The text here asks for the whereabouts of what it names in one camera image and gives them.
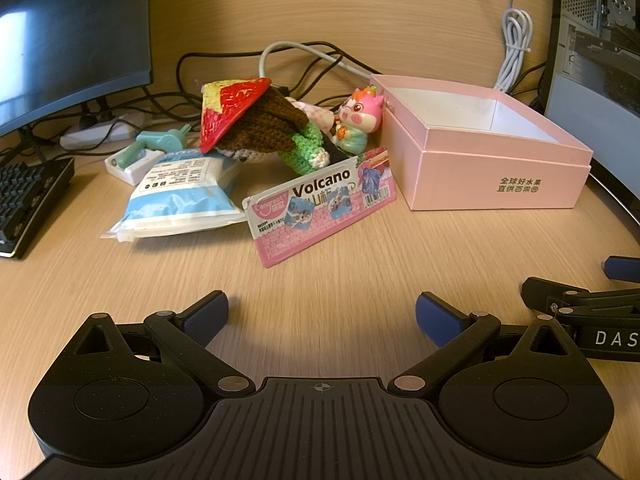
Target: barcode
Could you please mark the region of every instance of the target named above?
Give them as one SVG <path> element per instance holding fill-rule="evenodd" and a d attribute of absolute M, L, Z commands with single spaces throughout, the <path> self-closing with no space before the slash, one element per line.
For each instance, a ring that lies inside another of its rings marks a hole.
<path fill-rule="evenodd" d="M 376 194 L 363 197 L 364 209 L 369 209 L 387 198 L 389 198 L 389 186 L 381 187 Z"/>

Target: brown crochet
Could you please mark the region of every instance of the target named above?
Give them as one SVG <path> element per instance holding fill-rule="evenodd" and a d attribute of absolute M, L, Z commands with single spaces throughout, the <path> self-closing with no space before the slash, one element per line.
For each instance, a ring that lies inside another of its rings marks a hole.
<path fill-rule="evenodd" d="M 269 88 L 220 138 L 216 148 L 232 152 L 290 152 L 296 147 L 291 137 L 304 130 L 307 122 L 302 110 Z"/>

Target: pink pig toy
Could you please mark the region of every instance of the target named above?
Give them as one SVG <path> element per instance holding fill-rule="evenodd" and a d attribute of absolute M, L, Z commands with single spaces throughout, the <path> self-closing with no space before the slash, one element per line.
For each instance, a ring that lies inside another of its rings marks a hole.
<path fill-rule="evenodd" d="M 332 141 L 338 148 L 359 155 L 367 147 L 369 134 L 375 132 L 382 120 L 384 97 L 376 97 L 376 87 L 356 91 L 338 110 L 335 135 Z"/>

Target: yellow and red hat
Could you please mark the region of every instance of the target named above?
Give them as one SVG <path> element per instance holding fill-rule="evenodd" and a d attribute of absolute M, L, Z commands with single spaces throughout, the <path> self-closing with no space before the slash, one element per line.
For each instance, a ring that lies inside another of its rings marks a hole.
<path fill-rule="evenodd" d="M 202 87 L 200 152 L 209 153 L 226 131 L 264 94 L 271 79 L 228 79 Z"/>

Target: green crochet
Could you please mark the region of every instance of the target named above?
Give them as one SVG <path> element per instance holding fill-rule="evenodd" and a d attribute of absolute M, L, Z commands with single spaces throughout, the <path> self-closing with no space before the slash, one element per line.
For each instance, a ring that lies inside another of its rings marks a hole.
<path fill-rule="evenodd" d="M 297 174 L 306 175 L 329 165 L 329 154 L 322 147 L 322 132 L 314 122 L 309 121 L 306 128 L 294 134 L 291 140 L 296 149 L 278 152 L 278 155 Z"/>

